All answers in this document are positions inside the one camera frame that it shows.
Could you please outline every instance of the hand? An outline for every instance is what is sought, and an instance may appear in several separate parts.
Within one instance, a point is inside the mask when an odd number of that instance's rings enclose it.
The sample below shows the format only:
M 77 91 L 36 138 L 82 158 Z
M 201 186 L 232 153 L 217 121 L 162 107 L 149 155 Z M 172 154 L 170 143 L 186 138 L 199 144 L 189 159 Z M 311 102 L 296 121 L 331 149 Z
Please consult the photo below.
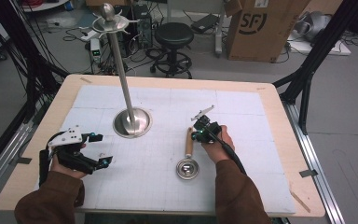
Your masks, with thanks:
M 220 132 L 217 135 L 217 137 L 225 141 L 227 144 L 229 144 L 231 148 L 234 150 L 235 147 L 231 137 L 228 135 L 227 126 L 221 125 L 221 127 L 222 127 L 222 132 Z M 215 164 L 217 164 L 219 161 L 230 160 L 230 157 L 225 152 L 225 150 L 223 149 L 222 145 L 219 142 L 216 141 L 214 143 L 202 143 L 201 145 L 203 148 L 205 148 L 205 151 L 208 153 L 209 158 Z
M 59 172 L 59 173 L 69 175 L 71 177 L 78 178 L 78 179 L 87 175 L 81 171 L 74 171 L 74 170 L 71 170 L 71 169 L 61 165 L 58 162 L 58 157 L 56 154 L 54 154 L 54 156 L 53 156 L 53 162 L 51 163 L 50 171 Z

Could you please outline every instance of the black stool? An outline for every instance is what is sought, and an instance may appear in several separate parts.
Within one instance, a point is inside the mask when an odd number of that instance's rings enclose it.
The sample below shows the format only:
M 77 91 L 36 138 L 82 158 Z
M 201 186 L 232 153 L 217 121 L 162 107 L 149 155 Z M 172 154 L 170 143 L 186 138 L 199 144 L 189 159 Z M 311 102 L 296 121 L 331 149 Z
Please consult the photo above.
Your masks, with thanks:
M 169 49 L 170 51 L 158 56 L 154 64 L 150 67 L 150 72 L 155 73 L 157 68 L 166 74 L 165 77 L 187 72 L 188 79 L 191 79 L 191 73 L 188 71 L 188 68 L 192 64 L 191 59 L 177 50 L 191 43 L 193 38 L 194 33 L 186 24 L 169 22 L 161 25 L 156 30 L 155 39 L 163 48 Z

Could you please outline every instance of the brown sleeve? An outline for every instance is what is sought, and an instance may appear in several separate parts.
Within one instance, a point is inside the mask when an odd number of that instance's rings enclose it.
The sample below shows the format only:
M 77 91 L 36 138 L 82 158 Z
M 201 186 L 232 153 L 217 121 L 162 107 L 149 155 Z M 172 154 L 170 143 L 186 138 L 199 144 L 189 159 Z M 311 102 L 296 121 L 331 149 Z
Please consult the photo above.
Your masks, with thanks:
M 75 206 L 82 205 L 83 201 L 82 180 L 50 171 L 39 190 L 19 200 L 14 216 L 21 224 L 75 224 Z
M 216 164 L 216 216 L 219 224 L 270 223 L 254 182 L 234 161 Z

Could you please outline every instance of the metal pole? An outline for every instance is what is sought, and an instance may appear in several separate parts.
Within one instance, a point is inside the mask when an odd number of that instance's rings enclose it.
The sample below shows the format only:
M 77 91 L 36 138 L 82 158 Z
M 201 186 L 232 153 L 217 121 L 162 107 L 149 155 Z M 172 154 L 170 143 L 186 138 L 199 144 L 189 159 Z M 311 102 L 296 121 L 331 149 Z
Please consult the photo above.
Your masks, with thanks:
M 117 68 L 118 76 L 120 77 L 121 89 L 123 89 L 124 100 L 126 101 L 126 106 L 127 106 L 127 112 L 129 113 L 131 126 L 134 127 L 135 116 L 133 115 L 129 85 L 127 84 L 127 79 L 124 72 L 124 65 L 121 61 L 121 54 L 119 51 L 117 35 L 109 33 L 107 34 L 107 38 L 109 40 L 110 49 L 113 51 L 113 54 L 115 55 L 116 68 Z

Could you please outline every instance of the round metal disc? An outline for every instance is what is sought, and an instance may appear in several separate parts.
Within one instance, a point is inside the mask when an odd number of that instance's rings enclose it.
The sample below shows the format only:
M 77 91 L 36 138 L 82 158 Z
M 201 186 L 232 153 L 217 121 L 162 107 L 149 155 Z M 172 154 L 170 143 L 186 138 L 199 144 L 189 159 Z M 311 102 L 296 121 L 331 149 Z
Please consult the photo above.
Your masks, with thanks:
M 183 179 L 196 177 L 199 169 L 199 164 L 191 159 L 183 159 L 176 165 L 176 173 Z
M 152 116 L 142 108 L 134 107 L 135 122 L 131 125 L 127 109 L 120 111 L 113 121 L 115 132 L 125 138 L 136 138 L 144 135 L 152 126 Z

